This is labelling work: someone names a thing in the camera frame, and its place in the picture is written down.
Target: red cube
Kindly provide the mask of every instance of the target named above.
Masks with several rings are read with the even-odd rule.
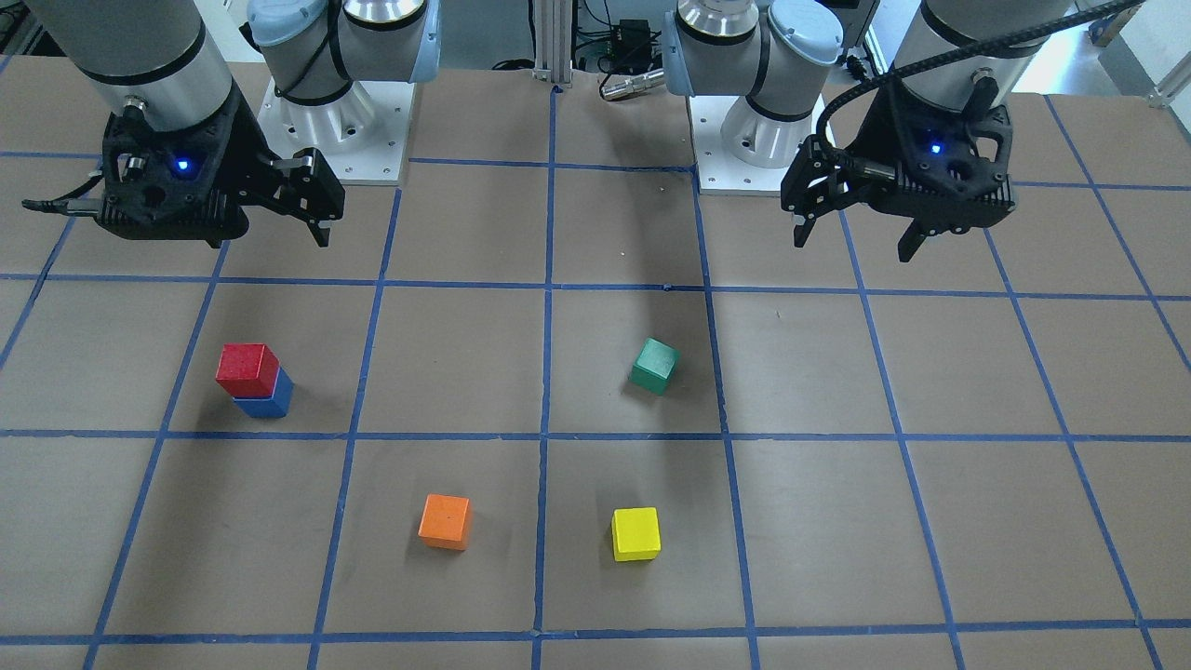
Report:
[[[268,399],[280,368],[278,357],[264,345],[224,345],[216,382],[233,399]]]

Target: green cube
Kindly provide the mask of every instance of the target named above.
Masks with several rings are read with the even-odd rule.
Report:
[[[629,382],[660,396],[666,393],[666,386],[669,384],[675,365],[678,365],[678,350],[650,338],[646,340],[646,346],[641,347],[641,353],[637,355],[637,362],[632,364]]]

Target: white mounting plate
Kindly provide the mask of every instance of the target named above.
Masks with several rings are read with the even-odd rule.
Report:
[[[778,195],[788,168],[759,168],[734,156],[719,136],[735,95],[697,95],[687,98],[691,111],[691,137],[699,165],[699,192],[709,195]],[[815,101],[811,127],[824,108],[823,96]],[[827,136],[833,138],[831,129]]]
[[[400,186],[405,170],[405,148],[410,139],[410,119],[413,112],[414,84],[404,81],[363,81],[364,90],[376,106],[384,125],[375,129],[372,140],[342,154],[328,152],[318,146],[326,162],[335,169],[341,183],[363,186]],[[282,158],[305,149],[294,142],[280,119],[275,83],[269,80],[264,102],[256,119],[264,130],[269,148]]]

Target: cube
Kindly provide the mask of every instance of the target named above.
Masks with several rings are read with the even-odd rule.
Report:
[[[428,547],[463,551],[472,532],[472,501],[456,496],[426,496],[418,537]]]
[[[612,558],[618,563],[653,561],[661,551],[657,508],[637,507],[612,513]]]
[[[281,364],[262,344],[224,345],[216,382],[233,399],[268,399]]]
[[[660,396],[669,384],[674,367],[678,365],[678,350],[650,338],[646,340],[641,353],[637,355],[636,363],[632,364],[629,382]]]
[[[294,383],[279,368],[273,384],[273,395],[267,399],[232,399],[231,402],[252,419],[281,419],[289,414],[289,399],[293,397]]]

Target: orange cube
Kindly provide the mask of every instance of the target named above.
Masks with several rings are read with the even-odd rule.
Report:
[[[428,547],[463,551],[472,532],[472,501],[455,496],[426,496],[418,537]]]

